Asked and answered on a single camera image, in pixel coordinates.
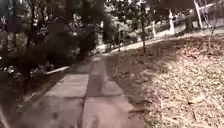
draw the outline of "dirt ground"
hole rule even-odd
[[[224,35],[186,37],[108,57],[112,78],[137,104],[146,127],[224,127]]]

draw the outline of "ground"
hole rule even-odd
[[[224,127],[223,35],[184,37],[114,53],[107,67],[146,127]]]

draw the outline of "concrete path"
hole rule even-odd
[[[16,128],[143,128],[119,86],[107,75],[103,57],[71,68],[27,110]]]

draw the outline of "leaf litter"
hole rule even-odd
[[[126,95],[143,96],[136,113],[146,127],[224,127],[224,37],[187,37],[108,58],[108,71]]]

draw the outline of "fallen leaves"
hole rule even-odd
[[[188,101],[189,104],[197,104],[202,102],[204,99],[206,98],[206,96],[204,94],[200,94],[198,97]]]
[[[112,74],[124,91],[152,101],[144,106],[145,120],[160,127],[224,127],[224,37],[214,37],[212,54],[207,38],[164,41],[147,46],[145,55],[136,49],[113,56]]]

